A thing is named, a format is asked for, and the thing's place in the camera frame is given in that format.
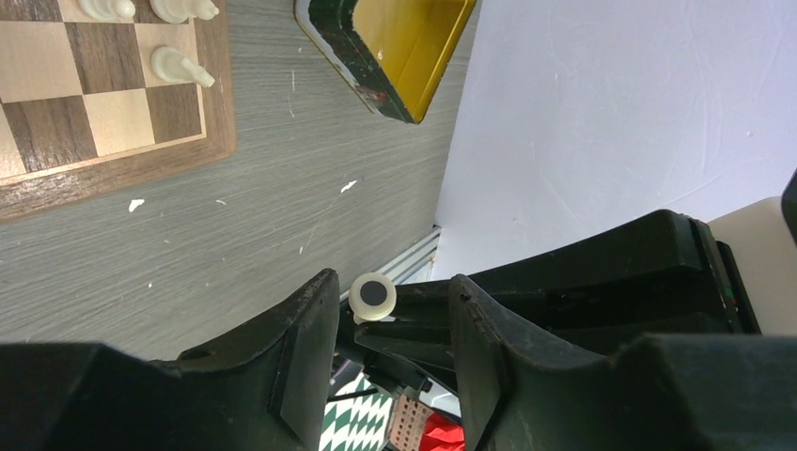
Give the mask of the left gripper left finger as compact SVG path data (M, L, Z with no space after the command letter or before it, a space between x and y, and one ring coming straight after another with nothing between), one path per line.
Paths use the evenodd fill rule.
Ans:
M173 361L102 343L1 348L5 450L315 450L339 318L325 269Z

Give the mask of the gold tin tray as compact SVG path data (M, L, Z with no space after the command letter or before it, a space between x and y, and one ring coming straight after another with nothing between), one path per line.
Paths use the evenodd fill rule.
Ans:
M373 113L422 122L475 9L446 0L294 4L305 34Z

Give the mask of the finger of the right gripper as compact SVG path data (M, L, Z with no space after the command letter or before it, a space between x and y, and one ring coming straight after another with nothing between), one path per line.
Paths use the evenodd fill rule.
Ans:
M475 275L397 290L354 342L427 374L757 374L728 245L670 210Z

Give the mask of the white piece aside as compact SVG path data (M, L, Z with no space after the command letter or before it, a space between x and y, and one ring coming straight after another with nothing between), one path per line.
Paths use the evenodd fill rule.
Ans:
M348 305L355 324L388 318L397 304L397 289L387 276L368 272L357 277L350 289Z

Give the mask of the wooden chess board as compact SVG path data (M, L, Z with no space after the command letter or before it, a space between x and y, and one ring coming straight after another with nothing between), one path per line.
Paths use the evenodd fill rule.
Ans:
M11 221L221 160L237 146L228 6L167 23L149 1L100 22L78 1L1 5L1 218ZM215 78L168 83L176 48Z

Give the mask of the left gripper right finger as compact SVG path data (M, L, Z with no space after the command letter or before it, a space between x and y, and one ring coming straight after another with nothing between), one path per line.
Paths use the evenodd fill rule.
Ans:
M470 450L792 450L792 336L645 334L610 355L449 284Z

